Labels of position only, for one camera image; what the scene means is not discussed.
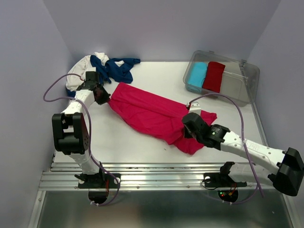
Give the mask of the pink t shirt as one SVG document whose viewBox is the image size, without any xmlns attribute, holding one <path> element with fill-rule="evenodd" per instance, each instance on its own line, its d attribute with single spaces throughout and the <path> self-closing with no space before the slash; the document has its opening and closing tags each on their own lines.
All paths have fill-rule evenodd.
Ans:
<svg viewBox="0 0 304 228">
<path fill-rule="evenodd" d="M 163 140 L 183 153 L 194 155 L 204 147 L 184 137 L 182 118 L 188 113 L 184 104 L 119 83 L 109 105 L 134 130 Z"/>
</svg>

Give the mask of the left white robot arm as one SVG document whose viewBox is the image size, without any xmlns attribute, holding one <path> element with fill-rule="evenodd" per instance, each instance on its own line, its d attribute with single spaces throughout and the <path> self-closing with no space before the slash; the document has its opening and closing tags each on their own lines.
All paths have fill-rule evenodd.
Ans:
<svg viewBox="0 0 304 228">
<path fill-rule="evenodd" d="M 55 149 L 72 158 L 82 173 L 75 175 L 78 187 L 100 188 L 105 184 L 105 172 L 89 150 L 90 133 L 86 126 L 86 109 L 93 103 L 103 105 L 110 101 L 110 94 L 95 71 L 85 73 L 84 81 L 77 87 L 68 107 L 52 116 Z"/>
</svg>

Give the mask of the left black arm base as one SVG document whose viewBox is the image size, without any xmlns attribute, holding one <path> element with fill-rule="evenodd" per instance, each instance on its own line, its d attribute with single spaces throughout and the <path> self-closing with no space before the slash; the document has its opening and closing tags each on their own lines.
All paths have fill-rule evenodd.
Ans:
<svg viewBox="0 0 304 228">
<path fill-rule="evenodd" d="M 75 174 L 79 189 L 117 189 L 118 183 L 109 174 L 96 173 L 94 175 Z"/>
</svg>

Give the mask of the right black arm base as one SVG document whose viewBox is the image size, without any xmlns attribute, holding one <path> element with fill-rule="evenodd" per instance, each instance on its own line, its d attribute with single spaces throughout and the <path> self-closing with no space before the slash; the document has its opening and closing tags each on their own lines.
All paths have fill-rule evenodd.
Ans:
<svg viewBox="0 0 304 228">
<path fill-rule="evenodd" d="M 204 173 L 203 183 L 207 188 L 244 188 L 247 186 L 246 182 L 236 182 L 227 174 L 220 173 Z"/>
</svg>

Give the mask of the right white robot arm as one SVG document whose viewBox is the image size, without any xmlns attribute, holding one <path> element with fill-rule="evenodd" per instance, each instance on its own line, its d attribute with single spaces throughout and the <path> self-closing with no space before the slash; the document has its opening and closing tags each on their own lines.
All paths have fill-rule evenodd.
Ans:
<svg viewBox="0 0 304 228">
<path fill-rule="evenodd" d="M 208 189 L 246 187 L 249 182 L 273 186 L 288 196 L 297 196 L 304 178 L 304 162 L 298 150 L 273 149 L 242 139 L 228 128 L 208 125 L 198 114 L 182 119 L 187 138 L 194 138 L 208 148 L 228 152 L 248 160 L 247 164 L 228 161 L 217 173 L 205 173 Z"/>
</svg>

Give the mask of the navy blue t shirt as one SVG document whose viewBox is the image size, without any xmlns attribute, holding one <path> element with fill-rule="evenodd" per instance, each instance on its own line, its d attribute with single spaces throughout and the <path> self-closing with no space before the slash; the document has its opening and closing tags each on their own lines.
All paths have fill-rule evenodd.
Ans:
<svg viewBox="0 0 304 228">
<path fill-rule="evenodd" d="M 125 63 L 123 66 L 118 67 L 115 65 L 115 61 L 123 60 Z M 93 54 L 90 57 L 90 62 L 93 67 L 96 67 L 96 72 L 100 74 L 99 80 L 100 82 L 107 82 L 111 83 L 112 80 L 116 82 L 123 82 L 126 84 L 130 84 L 133 82 L 133 76 L 131 73 L 131 69 L 134 67 L 134 65 L 137 65 L 141 62 L 138 58 L 110 58 L 109 62 L 105 64 L 105 66 L 102 66 L 101 60 L 99 60 L 96 56 L 93 56 Z M 69 97 L 74 97 L 76 94 L 76 91 L 69 91 L 66 88 L 67 95 Z"/>
</svg>

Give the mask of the white t shirt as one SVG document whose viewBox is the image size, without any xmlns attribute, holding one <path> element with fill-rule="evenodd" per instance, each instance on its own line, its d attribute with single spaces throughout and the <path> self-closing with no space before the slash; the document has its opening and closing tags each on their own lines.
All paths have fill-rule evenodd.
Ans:
<svg viewBox="0 0 304 228">
<path fill-rule="evenodd" d="M 95 52 L 93 56 L 96 56 L 99 60 L 101 60 L 102 66 L 105 66 L 107 62 L 109 62 L 109 57 L 105 53 Z M 77 88 L 83 83 L 86 78 L 86 72 L 94 71 L 96 72 L 96 67 L 93 67 L 90 62 L 91 55 L 87 55 L 79 60 L 68 72 L 68 74 L 76 74 L 76 75 L 68 75 L 66 77 L 66 88 L 69 91 L 76 91 Z M 115 61 L 115 65 L 121 67 L 124 65 L 123 60 Z"/>
</svg>

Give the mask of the rolled dark red t shirt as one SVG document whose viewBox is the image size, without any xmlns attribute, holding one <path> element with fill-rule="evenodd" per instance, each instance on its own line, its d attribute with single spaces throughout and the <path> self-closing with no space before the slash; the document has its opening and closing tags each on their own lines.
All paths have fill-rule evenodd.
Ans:
<svg viewBox="0 0 304 228">
<path fill-rule="evenodd" d="M 202 88 L 219 93 L 225 67 L 219 62 L 209 62 Z"/>
</svg>

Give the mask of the clear plastic bin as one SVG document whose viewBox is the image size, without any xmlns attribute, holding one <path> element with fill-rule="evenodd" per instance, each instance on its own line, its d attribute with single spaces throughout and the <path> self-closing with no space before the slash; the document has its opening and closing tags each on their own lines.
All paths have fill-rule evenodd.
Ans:
<svg viewBox="0 0 304 228">
<path fill-rule="evenodd" d="M 255 102 L 260 74 L 259 68 L 245 60 L 234 60 L 216 55 L 211 51 L 198 50 L 193 53 L 183 77 L 183 82 L 188 91 L 197 94 L 215 93 L 187 83 L 190 70 L 195 62 L 204 62 L 208 65 L 211 61 L 219 62 L 226 66 L 222 77 L 220 94 L 230 97 L 240 106 Z"/>
</svg>

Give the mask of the rolled cyan t shirt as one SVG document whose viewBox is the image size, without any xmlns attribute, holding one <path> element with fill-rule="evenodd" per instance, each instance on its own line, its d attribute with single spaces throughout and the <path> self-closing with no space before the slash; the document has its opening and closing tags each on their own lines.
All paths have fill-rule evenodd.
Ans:
<svg viewBox="0 0 304 228">
<path fill-rule="evenodd" d="M 204 62 L 195 62 L 190 70 L 187 83 L 192 86 L 202 87 L 206 78 L 208 65 Z"/>
</svg>

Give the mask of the aluminium mounting rail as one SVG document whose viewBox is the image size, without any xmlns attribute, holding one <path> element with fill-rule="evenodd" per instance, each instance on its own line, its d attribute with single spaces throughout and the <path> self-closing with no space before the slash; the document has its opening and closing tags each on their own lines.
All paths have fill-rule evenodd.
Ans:
<svg viewBox="0 0 304 228">
<path fill-rule="evenodd" d="M 205 173 L 219 172 L 222 163 L 105 163 L 111 173 L 121 175 L 121 191 L 202 190 Z M 75 163 L 54 162 L 42 173 L 40 191 L 79 190 Z"/>
</svg>

